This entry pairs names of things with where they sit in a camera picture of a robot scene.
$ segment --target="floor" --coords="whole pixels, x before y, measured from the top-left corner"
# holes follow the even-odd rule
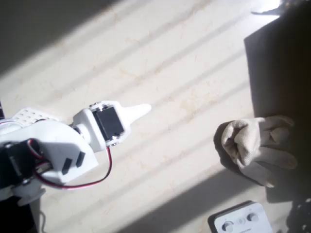
[[[269,200],[215,148],[222,123],[256,115],[244,39],[276,19],[250,13],[262,2],[34,0],[7,8],[1,17],[12,27],[4,26],[0,69],[7,117],[33,107],[70,123],[99,100],[153,108],[112,148],[106,182],[47,187],[33,207],[42,232],[208,233],[209,216],[247,200],[264,206],[274,232],[288,230],[292,200]],[[76,183],[105,174],[106,156],[97,158]]]

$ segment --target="robotic arm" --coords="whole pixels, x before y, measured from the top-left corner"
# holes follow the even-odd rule
[[[148,104],[121,107],[116,101],[91,105],[73,117],[73,124],[39,119],[27,127],[0,121],[0,200],[21,197],[28,204],[45,193],[42,184],[58,189],[78,189],[106,179],[112,167],[110,147],[131,133],[130,125],[151,110]],[[95,153],[105,150],[107,174],[80,185],[66,183],[98,165]]]

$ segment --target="remote control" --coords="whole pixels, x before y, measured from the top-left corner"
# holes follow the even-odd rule
[[[217,233],[272,233],[263,206],[251,202],[215,217]]]

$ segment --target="beige glove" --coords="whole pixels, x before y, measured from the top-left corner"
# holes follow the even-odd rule
[[[294,121],[286,116],[236,120],[225,128],[222,145],[245,176],[266,187],[274,187],[273,174],[257,162],[285,169],[297,166],[297,160],[290,153],[269,148],[287,138],[288,129],[293,125]]]

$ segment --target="wire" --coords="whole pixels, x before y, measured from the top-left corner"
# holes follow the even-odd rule
[[[110,174],[111,172],[111,168],[112,168],[112,158],[111,158],[111,152],[110,152],[110,148],[106,147],[106,152],[107,152],[107,156],[108,156],[108,160],[109,160],[109,168],[108,171],[106,173],[106,175],[97,181],[94,182],[89,182],[89,183],[85,183],[85,184],[79,184],[79,185],[61,185],[61,184],[56,184],[54,182],[51,182],[47,179],[45,179],[44,177],[41,176],[41,174],[39,174],[36,169],[34,170],[34,176],[41,181],[43,184],[50,186],[52,188],[57,188],[57,189],[65,189],[65,190],[74,190],[74,189],[80,189],[80,188],[87,188],[87,187],[91,187],[94,186],[96,184],[99,184],[100,182],[104,181]]]
[[[35,166],[36,169],[40,168],[42,165],[51,164],[49,161],[41,162]]]
[[[31,154],[33,154],[33,156],[35,156],[37,159],[40,159],[42,160],[43,159],[43,156],[40,155],[37,151],[35,151],[35,149],[32,147],[31,143],[33,142],[33,139],[29,139],[27,141],[27,146],[31,152]]]

